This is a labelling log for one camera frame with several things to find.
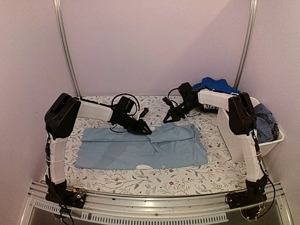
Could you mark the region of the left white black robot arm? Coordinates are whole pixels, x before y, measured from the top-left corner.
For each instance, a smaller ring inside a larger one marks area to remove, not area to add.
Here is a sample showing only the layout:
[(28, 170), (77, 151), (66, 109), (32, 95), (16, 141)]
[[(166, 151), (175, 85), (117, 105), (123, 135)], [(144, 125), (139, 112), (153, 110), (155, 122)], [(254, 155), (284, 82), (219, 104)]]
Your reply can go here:
[(130, 115), (134, 102), (122, 96), (116, 104), (99, 104), (95, 101), (72, 97), (62, 93), (45, 115), (47, 144), (45, 148), (48, 172), (45, 181), (49, 187), (56, 185), (51, 195), (59, 203), (66, 203), (70, 194), (61, 184), (66, 183), (64, 173), (65, 148), (78, 117), (102, 120), (119, 125), (134, 135), (150, 135), (147, 123)]

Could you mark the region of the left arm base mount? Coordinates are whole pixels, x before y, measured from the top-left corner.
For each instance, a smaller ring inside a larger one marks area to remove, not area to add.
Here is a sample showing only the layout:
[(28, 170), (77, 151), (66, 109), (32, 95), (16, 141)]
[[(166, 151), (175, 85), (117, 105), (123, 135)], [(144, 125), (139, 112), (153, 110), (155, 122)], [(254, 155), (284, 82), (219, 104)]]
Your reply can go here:
[(75, 188), (67, 190), (66, 181), (61, 184), (48, 183), (48, 191), (45, 199), (63, 206), (83, 209), (86, 201), (86, 192)]

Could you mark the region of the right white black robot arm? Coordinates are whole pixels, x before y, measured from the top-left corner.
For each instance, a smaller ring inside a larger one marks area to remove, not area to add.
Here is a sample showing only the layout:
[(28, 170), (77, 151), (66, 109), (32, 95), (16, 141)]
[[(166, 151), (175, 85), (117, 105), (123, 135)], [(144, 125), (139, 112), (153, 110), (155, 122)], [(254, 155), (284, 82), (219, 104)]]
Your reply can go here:
[(261, 195), (260, 189), (255, 186), (265, 186), (268, 178), (261, 165), (262, 154), (257, 140), (256, 116), (250, 96), (246, 92), (228, 94), (207, 87), (193, 89), (188, 82), (182, 83), (176, 90), (181, 94), (183, 102), (174, 106), (168, 96), (163, 98), (170, 107), (164, 123), (185, 119), (186, 115), (200, 104), (215, 106), (229, 112), (229, 128), (239, 140), (246, 163), (246, 185), (252, 186), (243, 193), (242, 200), (246, 204), (253, 204)]

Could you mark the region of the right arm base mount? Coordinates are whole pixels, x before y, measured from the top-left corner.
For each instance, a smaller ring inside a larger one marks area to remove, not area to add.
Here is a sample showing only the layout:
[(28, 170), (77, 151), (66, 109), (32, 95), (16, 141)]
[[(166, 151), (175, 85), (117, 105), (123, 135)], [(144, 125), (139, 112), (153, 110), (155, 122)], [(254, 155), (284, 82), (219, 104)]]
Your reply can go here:
[(225, 203), (230, 209), (249, 206), (256, 203), (262, 203), (267, 200), (265, 186), (267, 177), (263, 176), (256, 182), (246, 180), (246, 190), (242, 192), (230, 192), (225, 196)]

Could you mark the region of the blue pleated skirt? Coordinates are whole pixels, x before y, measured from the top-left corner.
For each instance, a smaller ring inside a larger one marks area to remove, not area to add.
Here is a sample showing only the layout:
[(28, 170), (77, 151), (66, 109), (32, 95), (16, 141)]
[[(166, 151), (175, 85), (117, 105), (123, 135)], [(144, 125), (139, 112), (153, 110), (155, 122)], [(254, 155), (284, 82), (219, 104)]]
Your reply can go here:
[(193, 89), (199, 89), (199, 88), (207, 88), (209, 90), (214, 90), (222, 93), (227, 93), (227, 94), (240, 94), (241, 91), (235, 89), (234, 87), (231, 87), (226, 79), (219, 79), (219, 80), (214, 80), (210, 77), (205, 77), (202, 79), (200, 83), (197, 83), (192, 86)]

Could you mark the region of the light blue shirt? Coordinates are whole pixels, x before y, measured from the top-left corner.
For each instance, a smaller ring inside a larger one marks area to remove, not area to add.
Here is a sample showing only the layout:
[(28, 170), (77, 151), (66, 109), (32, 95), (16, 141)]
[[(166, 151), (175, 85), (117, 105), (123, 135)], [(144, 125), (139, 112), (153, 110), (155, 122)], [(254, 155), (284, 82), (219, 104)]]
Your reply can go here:
[(152, 169), (181, 168), (208, 162), (194, 125), (163, 124), (150, 135), (87, 128), (75, 162), (77, 168), (133, 170), (140, 165)]

